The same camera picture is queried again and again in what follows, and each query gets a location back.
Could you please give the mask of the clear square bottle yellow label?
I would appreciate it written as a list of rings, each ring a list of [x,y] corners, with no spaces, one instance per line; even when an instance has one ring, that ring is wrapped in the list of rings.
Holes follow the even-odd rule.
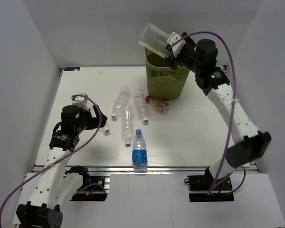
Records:
[[[146,24],[140,34],[138,43],[162,58],[169,57],[170,51],[166,49],[169,34],[152,23]]]

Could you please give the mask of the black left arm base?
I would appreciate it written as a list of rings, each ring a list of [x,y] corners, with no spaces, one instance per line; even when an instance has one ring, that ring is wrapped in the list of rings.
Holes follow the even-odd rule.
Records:
[[[106,200],[105,176],[91,176],[88,168],[84,166],[73,166],[69,170],[65,170],[65,177],[71,173],[79,174],[83,180],[82,186],[75,192],[90,185],[77,195],[74,194],[71,201],[104,202]]]

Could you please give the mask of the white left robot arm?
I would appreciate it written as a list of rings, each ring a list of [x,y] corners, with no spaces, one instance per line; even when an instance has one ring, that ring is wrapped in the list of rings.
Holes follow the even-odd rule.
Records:
[[[23,228],[59,228],[65,201],[88,196],[96,189],[107,192],[103,183],[92,182],[84,166],[66,169],[72,155],[79,151],[80,134],[86,130],[104,129],[107,133],[107,116],[86,93],[71,97],[72,104],[62,108],[61,121],[53,128],[47,162],[39,173],[39,181],[26,204],[19,204],[16,216]]]

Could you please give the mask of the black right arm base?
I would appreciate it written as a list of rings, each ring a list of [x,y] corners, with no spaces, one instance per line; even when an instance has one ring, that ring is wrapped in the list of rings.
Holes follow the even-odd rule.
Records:
[[[219,184],[208,195],[211,183],[203,175],[191,175],[184,179],[184,183],[188,185],[190,202],[233,202],[234,196],[233,186],[228,177],[224,182]]]

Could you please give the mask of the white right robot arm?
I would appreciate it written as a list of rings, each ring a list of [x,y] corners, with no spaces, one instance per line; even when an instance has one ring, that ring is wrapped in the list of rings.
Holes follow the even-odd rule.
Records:
[[[236,98],[236,81],[216,66],[218,49],[214,41],[195,43],[188,34],[173,33],[168,41],[173,59],[195,73],[195,81],[215,105],[228,126],[228,135],[220,161],[205,170],[205,185],[216,189],[222,178],[238,167],[261,158],[271,142],[269,132],[261,132]]]

